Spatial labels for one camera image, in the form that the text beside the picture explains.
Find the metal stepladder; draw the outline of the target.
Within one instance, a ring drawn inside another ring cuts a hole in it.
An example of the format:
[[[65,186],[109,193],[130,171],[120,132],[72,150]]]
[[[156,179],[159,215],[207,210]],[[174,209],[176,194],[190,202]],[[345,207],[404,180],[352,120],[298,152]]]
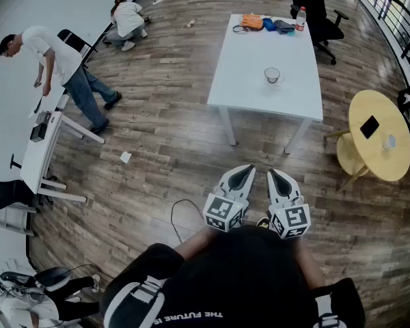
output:
[[[25,236],[37,236],[36,232],[27,226],[27,217],[37,213],[37,208],[18,203],[6,206],[0,209],[0,228]]]

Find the clear plastic water bottle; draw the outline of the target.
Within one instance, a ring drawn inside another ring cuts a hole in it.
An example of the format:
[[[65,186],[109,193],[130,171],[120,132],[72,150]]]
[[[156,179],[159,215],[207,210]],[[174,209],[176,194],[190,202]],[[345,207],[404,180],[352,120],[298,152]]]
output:
[[[299,11],[297,12],[296,23],[295,23],[295,30],[298,32],[303,32],[306,22],[306,11],[305,7],[300,7]]]

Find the black folding chair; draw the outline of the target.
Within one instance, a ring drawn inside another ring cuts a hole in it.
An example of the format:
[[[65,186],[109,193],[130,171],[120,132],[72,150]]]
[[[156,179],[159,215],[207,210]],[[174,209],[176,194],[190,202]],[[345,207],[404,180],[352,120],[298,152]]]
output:
[[[68,46],[78,51],[82,56],[82,64],[87,68],[86,61],[90,57],[93,51],[96,51],[95,47],[90,45],[85,40],[81,39],[78,35],[71,32],[68,29],[61,30],[57,36],[64,41]]]

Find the person's right forearm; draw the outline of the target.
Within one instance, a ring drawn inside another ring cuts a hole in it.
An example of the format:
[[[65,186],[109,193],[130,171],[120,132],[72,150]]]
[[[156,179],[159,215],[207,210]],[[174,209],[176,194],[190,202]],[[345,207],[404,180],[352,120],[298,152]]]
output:
[[[295,245],[295,258],[310,290],[325,286],[325,277],[303,238]]]

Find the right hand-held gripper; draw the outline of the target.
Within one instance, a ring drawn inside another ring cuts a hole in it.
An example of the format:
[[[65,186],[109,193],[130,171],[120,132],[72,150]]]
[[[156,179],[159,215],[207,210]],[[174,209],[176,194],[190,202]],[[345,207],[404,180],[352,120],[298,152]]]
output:
[[[300,196],[296,180],[288,174],[270,169],[267,172],[268,196],[271,202],[281,202],[283,197]],[[269,228],[281,239],[303,236],[310,228],[309,206],[296,202],[292,206],[269,206]]]

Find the black smartphone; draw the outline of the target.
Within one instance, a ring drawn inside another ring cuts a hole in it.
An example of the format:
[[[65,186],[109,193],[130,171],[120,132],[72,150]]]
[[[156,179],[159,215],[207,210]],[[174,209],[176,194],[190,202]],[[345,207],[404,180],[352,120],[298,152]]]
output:
[[[360,126],[360,131],[366,139],[370,139],[378,127],[379,122],[372,115]]]

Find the grey cloth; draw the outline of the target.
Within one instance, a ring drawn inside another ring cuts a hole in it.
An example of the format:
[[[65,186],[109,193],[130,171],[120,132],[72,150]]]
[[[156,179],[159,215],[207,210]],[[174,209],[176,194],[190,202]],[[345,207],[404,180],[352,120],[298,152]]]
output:
[[[275,25],[275,30],[281,35],[293,33],[295,31],[294,24],[289,24],[283,20],[275,20],[273,24]]]

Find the white rectangular table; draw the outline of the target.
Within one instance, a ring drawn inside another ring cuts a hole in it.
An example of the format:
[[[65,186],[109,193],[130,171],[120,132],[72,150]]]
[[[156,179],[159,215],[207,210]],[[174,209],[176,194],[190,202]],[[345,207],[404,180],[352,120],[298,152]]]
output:
[[[289,154],[313,122],[323,121],[320,80],[310,30],[295,36],[276,31],[233,32],[241,15],[228,22],[223,46],[208,96],[218,108],[230,145],[236,145],[229,110],[272,113],[300,119],[285,147]],[[277,68],[285,80],[280,86],[264,84],[264,70]]]

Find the round wooden side table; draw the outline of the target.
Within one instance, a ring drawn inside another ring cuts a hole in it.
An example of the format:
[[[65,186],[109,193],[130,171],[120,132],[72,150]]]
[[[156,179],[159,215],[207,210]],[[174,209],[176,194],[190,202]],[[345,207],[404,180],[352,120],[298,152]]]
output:
[[[360,126],[374,116],[379,127],[366,139]],[[385,150],[382,143],[389,135],[396,138],[396,147]],[[377,178],[394,182],[400,180],[410,166],[410,134],[398,107],[385,95],[374,90],[362,90],[352,99],[348,111],[348,128],[324,136],[336,137],[336,155],[342,169],[350,176],[337,192],[371,172]]]

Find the white desk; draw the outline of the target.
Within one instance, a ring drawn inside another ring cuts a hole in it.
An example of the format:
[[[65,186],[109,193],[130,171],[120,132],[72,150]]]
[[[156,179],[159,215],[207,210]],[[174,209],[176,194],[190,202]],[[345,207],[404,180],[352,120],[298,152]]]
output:
[[[66,184],[46,179],[49,164],[61,130],[68,131],[79,139],[83,139],[86,136],[100,144],[105,143],[102,137],[77,124],[62,112],[52,112],[44,139],[37,142],[29,140],[27,144],[20,169],[20,177],[34,193],[85,203],[87,201],[85,196],[66,193]]]

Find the black device box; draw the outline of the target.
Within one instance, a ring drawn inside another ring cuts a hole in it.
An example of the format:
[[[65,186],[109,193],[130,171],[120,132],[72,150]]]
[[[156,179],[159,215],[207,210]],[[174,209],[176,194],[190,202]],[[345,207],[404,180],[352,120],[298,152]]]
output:
[[[50,111],[43,111],[38,114],[36,125],[32,128],[30,140],[33,142],[42,141],[45,138],[46,130],[48,128],[52,113]]]

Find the orange bag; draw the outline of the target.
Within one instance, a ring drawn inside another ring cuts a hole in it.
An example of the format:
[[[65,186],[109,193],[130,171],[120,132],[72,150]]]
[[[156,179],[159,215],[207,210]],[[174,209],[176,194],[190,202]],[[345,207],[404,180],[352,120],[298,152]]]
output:
[[[243,14],[240,17],[239,24],[233,26],[232,31],[235,33],[245,33],[250,31],[262,31],[263,29],[264,23],[260,15]]]

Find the person's left forearm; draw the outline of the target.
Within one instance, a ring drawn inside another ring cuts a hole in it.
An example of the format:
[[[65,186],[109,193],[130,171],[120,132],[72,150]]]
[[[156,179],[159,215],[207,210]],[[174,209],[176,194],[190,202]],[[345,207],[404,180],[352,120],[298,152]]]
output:
[[[175,247],[174,251],[180,254],[185,260],[188,260],[205,249],[218,234],[219,231],[217,229],[206,225],[186,241]]]

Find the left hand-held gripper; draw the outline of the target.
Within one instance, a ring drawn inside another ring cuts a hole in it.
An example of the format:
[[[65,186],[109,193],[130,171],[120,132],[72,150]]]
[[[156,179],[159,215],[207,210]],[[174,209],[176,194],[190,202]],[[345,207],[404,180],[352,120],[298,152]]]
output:
[[[240,165],[221,177],[220,187],[208,195],[202,213],[207,226],[222,232],[242,226],[255,175],[253,165]],[[234,191],[236,197],[228,193],[230,191]]]

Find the person's black t-shirt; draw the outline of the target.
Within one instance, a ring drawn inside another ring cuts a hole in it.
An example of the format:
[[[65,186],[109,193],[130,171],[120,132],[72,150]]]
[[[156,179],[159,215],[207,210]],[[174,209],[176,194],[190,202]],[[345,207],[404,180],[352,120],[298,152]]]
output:
[[[156,243],[107,286],[104,328],[364,328],[350,278],[310,290],[289,241],[252,225],[185,260]]]

